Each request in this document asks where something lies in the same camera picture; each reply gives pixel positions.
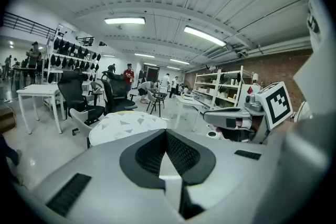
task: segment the staircase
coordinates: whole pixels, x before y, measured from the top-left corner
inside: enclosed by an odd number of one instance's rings
[[[14,112],[11,109],[0,110],[0,134],[3,134],[16,126]]]

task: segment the geometric patterned tabletop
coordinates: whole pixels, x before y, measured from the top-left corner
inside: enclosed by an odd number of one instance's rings
[[[111,142],[134,134],[166,129],[165,120],[140,111],[119,111],[107,114],[90,132],[92,146]]]

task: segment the metal railing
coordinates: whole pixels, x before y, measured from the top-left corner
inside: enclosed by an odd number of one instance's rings
[[[53,39],[56,30],[51,29],[47,26],[34,22],[32,20],[26,19],[21,16],[17,16],[10,12],[4,12],[3,15],[3,26],[9,27],[11,29],[16,29],[24,31],[33,35]]]
[[[80,43],[80,44],[82,44],[83,46],[86,46],[86,47],[91,47],[94,39],[95,39],[95,37],[76,38],[78,43]]]

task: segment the ceiling light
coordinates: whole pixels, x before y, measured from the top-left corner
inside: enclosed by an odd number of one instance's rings
[[[176,68],[176,67],[168,67],[168,68],[180,70],[180,68]]]
[[[198,36],[198,37],[201,37],[201,38],[204,38],[204,39],[207,39],[215,44],[218,44],[220,46],[225,46],[226,45],[226,42],[216,38],[216,37],[213,37],[213,36],[210,36],[209,34],[207,33],[204,33],[202,31],[199,31],[195,28],[192,28],[190,26],[186,26],[184,28],[184,31],[189,33],[189,34],[192,34],[192,35],[195,35],[195,36]]]
[[[107,18],[105,19],[105,23],[108,25],[114,25],[114,24],[145,24],[145,18],[143,17],[124,17],[124,18]]]
[[[190,65],[190,63],[188,63],[188,62],[182,62],[182,61],[174,60],[174,59],[170,59],[170,60],[171,60],[171,61],[174,61],[174,62],[184,63],[185,65]]]
[[[151,58],[155,58],[154,56],[151,55],[146,55],[146,54],[134,54],[136,56],[143,56],[143,57],[151,57]]]

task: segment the white table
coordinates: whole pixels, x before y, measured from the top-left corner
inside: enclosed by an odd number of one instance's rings
[[[29,86],[21,89],[21,90],[17,90],[16,92],[17,92],[18,97],[19,97],[19,105],[20,105],[22,117],[23,117],[23,120],[25,121],[25,124],[26,124],[26,127],[27,127],[27,130],[28,130],[29,134],[31,134],[32,131],[30,130],[30,128],[28,126],[28,122],[27,122],[27,119],[26,119],[26,116],[25,116],[25,109],[24,109],[23,102],[22,102],[22,96],[31,96],[31,98],[33,100],[33,107],[34,107],[34,111],[35,111],[35,114],[36,114],[36,120],[37,121],[39,121],[39,117],[38,117],[38,114],[37,114],[35,97],[36,96],[41,96],[41,97],[51,98],[51,105],[53,107],[57,129],[58,129],[58,132],[60,134],[62,133],[62,130],[59,126],[57,108],[56,108],[56,95],[57,94],[59,94],[59,96],[60,96],[60,105],[61,105],[61,109],[62,109],[63,120],[65,120],[65,113],[64,113],[64,105],[63,105],[63,96],[59,92],[59,89],[58,89],[57,85],[32,84],[32,85],[29,85]]]
[[[127,136],[166,129],[167,122],[155,115],[141,111],[119,111],[107,114],[90,131],[89,139],[92,146],[111,142]]]
[[[177,119],[176,119],[176,123],[175,123],[175,129],[177,128],[179,122],[180,122],[180,117],[181,117],[181,114],[182,114],[182,110],[183,110],[183,106],[184,105],[189,105],[189,106],[203,106],[203,104],[201,104],[200,102],[196,101],[196,100],[187,100],[187,99],[184,99],[182,98],[182,96],[176,96],[176,99],[177,99],[177,105],[178,105],[178,113],[177,113]],[[199,117],[199,113],[200,113],[200,110],[198,109],[198,112],[197,112],[197,116],[196,116],[196,121],[194,123],[194,127],[192,129],[193,132],[195,132],[195,127],[196,127],[196,122],[198,120],[198,117]]]

